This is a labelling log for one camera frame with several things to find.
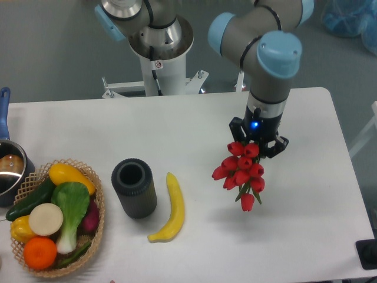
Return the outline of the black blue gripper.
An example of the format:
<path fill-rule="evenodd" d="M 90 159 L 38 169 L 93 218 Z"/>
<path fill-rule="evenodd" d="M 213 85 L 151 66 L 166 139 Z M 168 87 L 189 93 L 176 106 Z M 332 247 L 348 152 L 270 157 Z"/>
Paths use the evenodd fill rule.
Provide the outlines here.
<path fill-rule="evenodd" d="M 259 157 L 271 159 L 283 152 L 289 144 L 289 139 L 277 135 L 281 118 L 282 115 L 274 118 L 254 118 L 253 113 L 246 113 L 243 120 L 233 117 L 229 128 L 235 142 L 243 142 L 243 145 L 258 142 L 260 143 Z M 274 145 L 269 146 L 269 142 L 272 141 Z"/>

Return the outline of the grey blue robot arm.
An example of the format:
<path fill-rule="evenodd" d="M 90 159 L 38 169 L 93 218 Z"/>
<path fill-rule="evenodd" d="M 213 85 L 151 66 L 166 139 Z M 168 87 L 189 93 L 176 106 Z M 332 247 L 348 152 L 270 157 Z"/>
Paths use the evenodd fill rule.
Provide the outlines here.
<path fill-rule="evenodd" d="M 251 78 L 245 115 L 229 125 L 232 136 L 256 142 L 261 157 L 275 157 L 288 145 L 278 128 L 302 55 L 292 29 L 313 9 L 313 1 L 255 1 L 248 14 L 223 13 L 210 25 L 212 49 Z M 128 39 L 138 55 L 147 96 L 188 91 L 186 54 L 194 35 L 174 1 L 101 1 L 94 11 L 106 33 L 116 41 Z"/>

